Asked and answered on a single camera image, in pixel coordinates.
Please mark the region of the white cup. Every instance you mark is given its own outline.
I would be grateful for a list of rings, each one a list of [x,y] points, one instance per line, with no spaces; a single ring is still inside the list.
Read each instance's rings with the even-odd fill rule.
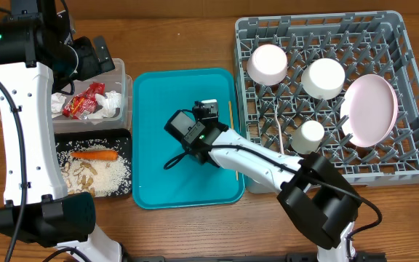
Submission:
[[[299,154],[310,154],[317,150],[324,134],[324,128],[319,122],[309,120],[293,133],[291,146]]]

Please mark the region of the orange carrot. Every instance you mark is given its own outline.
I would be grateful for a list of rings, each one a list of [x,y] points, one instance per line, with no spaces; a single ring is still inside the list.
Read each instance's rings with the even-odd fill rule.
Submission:
[[[119,153],[114,150],[75,151],[71,152],[70,155],[73,158],[100,161],[116,161],[119,157]]]

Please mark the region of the pink bowl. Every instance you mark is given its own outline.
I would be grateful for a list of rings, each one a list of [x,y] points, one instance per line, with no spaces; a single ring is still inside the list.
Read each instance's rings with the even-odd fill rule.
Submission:
[[[259,46],[247,62],[247,73],[251,80],[265,86],[282,82],[287,75],[285,51],[274,44]]]

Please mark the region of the red snack wrapper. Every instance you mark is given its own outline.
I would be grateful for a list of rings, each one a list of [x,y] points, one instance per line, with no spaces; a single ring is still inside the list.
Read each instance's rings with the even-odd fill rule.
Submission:
[[[69,119],[87,119],[97,108],[96,95],[104,95],[105,84],[93,82],[85,91],[75,95],[63,108],[62,114]]]

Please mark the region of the white tissue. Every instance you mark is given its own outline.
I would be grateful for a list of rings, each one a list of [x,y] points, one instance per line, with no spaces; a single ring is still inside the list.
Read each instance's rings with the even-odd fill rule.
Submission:
[[[116,114],[116,109],[122,106],[121,93],[107,92],[105,95],[95,94],[95,99],[100,109],[89,114],[88,119],[111,118]]]

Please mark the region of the wooden chopstick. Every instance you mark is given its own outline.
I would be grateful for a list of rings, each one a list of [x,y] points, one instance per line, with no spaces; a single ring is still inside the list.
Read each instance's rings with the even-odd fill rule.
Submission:
[[[229,110],[229,118],[230,118],[230,123],[231,123],[231,129],[234,129],[234,114],[232,111],[232,103],[231,101],[228,102],[228,110]],[[239,180],[239,173],[237,171],[235,171],[235,175],[236,175],[236,180]]]

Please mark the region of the small white bowl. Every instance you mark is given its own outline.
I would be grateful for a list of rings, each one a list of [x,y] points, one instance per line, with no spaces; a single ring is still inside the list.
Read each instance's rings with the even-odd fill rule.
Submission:
[[[321,58],[310,64],[301,76],[303,90],[315,99],[330,100],[339,95],[346,75],[339,62]]]

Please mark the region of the white plastic fork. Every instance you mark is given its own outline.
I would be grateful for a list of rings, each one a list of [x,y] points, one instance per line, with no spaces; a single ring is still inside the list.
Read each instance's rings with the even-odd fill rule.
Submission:
[[[279,153],[281,155],[284,155],[284,143],[282,139],[282,126],[280,125],[279,119],[278,119],[278,107],[274,106],[274,120],[276,122],[277,131],[278,131],[278,139],[279,139]]]

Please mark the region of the white round plate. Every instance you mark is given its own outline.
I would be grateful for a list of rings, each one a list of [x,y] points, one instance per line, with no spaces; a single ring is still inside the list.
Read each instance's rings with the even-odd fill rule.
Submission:
[[[366,148],[386,138],[396,123],[398,100],[394,88],[381,76],[367,74],[356,79],[343,96],[341,128],[350,142]]]

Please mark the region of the white napkin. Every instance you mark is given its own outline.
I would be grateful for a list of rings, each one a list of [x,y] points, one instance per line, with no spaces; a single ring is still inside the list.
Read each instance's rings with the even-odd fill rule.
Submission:
[[[61,114],[66,96],[55,93],[51,95],[51,112],[52,114]]]

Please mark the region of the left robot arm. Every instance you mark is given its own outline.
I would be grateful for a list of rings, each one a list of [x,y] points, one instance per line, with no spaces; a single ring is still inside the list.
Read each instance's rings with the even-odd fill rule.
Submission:
[[[0,22],[0,115],[6,183],[0,233],[83,261],[128,261],[97,225],[92,195],[69,194],[55,150],[51,96],[112,71],[103,37],[74,36],[54,0],[12,0]]]

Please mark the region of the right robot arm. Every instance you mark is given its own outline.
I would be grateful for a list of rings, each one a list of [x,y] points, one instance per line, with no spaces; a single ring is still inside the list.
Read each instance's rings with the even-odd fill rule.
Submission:
[[[361,202],[325,157],[276,153],[243,138],[220,122],[216,100],[197,101],[190,110],[176,111],[164,128],[184,150],[165,169],[191,155],[200,164],[240,172],[276,193],[295,228],[318,247],[318,261],[355,260],[350,234]]]

